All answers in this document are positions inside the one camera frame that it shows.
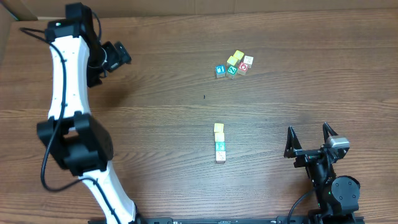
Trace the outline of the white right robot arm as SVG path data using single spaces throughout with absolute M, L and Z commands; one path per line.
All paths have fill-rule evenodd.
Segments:
M 349 140 L 323 123 L 324 143 L 319 149 L 304 150 L 292 126 L 287 129 L 284 157 L 294 158 L 294 167 L 304 167 L 312 183 L 312 190 L 302 195 L 291 207 L 281 223 L 363 223 L 354 213 L 359 210 L 360 183 L 348 175 L 337 176 L 333 164 L 343 159 L 350 148 Z M 315 194 L 318 208 L 307 217 L 293 219 L 297 205 Z

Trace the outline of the white block red print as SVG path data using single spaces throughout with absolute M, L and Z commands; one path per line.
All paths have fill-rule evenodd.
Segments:
M 248 68 L 252 68 L 254 57 L 245 55 L 243 58 L 243 63 L 248 65 Z

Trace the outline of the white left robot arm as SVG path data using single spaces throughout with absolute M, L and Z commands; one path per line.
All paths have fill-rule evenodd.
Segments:
M 120 42 L 101 43 L 94 12 L 77 2 L 65 6 L 65 19 L 50 21 L 44 31 L 53 63 L 53 93 L 48 120 L 37 135 L 61 169 L 69 170 L 91 191 L 105 223 L 141 223 L 135 203 L 125 193 L 113 167 L 110 134 L 94 119 L 88 89 L 130 63 Z

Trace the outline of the green letter Z block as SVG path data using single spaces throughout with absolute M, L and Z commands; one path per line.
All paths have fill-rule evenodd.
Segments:
M 237 74 L 238 69 L 235 66 L 229 66 L 226 71 L 226 76 L 230 79 L 234 79 Z

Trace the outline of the blue letter block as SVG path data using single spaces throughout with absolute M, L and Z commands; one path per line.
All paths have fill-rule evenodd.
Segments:
M 226 67 L 224 65 L 217 65 L 215 67 L 216 78 L 222 78 L 226 76 Z

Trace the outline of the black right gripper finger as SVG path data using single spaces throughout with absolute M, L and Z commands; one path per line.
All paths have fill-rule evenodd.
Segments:
M 286 152 L 298 152 L 302 147 L 292 126 L 288 127 Z
M 334 137 L 338 136 L 338 134 L 333 130 L 333 128 L 327 123 L 323 123 L 323 138 L 325 144 L 329 144 Z

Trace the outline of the yellow block top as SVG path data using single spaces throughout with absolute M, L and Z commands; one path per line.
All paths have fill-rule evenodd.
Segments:
M 233 54 L 233 57 L 236 58 L 238 61 L 241 61 L 244 58 L 244 53 L 240 50 L 236 50 Z

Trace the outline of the green faced block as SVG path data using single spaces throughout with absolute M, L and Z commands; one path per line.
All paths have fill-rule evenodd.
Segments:
M 215 142 L 215 151 L 225 151 L 225 142 Z

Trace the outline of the red bordered block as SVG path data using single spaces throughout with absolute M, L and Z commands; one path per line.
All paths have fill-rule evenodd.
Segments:
M 241 62 L 238 66 L 237 73 L 240 75 L 246 75 L 248 70 L 249 70 L 249 65 L 244 62 Z

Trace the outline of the yellow wooden block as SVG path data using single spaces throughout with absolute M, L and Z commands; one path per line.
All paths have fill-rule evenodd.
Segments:
M 215 123 L 213 130 L 215 133 L 223 133 L 224 132 L 224 124 L 223 123 Z

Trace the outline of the wooden block with red drawing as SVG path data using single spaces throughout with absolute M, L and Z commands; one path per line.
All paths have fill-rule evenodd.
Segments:
M 225 163 L 226 162 L 226 152 L 225 151 L 216 151 L 215 160 L 217 163 Z

